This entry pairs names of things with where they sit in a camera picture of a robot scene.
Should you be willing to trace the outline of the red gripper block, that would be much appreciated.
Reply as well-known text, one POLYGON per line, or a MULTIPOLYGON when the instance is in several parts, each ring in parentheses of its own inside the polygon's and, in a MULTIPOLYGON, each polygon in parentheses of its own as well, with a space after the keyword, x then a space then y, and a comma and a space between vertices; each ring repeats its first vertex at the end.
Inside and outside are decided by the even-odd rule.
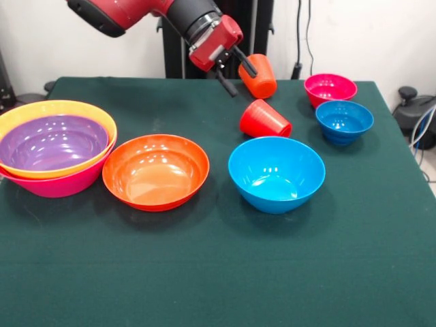
MULTIPOLYGON (((221 53, 230 51, 233 47, 234 55, 239 59, 248 75, 256 77, 258 71, 238 47, 242 40, 243 32, 238 23, 232 17, 224 14, 189 48, 189 59, 202 71, 209 72, 215 66, 221 53)), ((220 67, 215 69, 215 76, 231 97, 238 95, 236 87, 224 77, 220 67)))

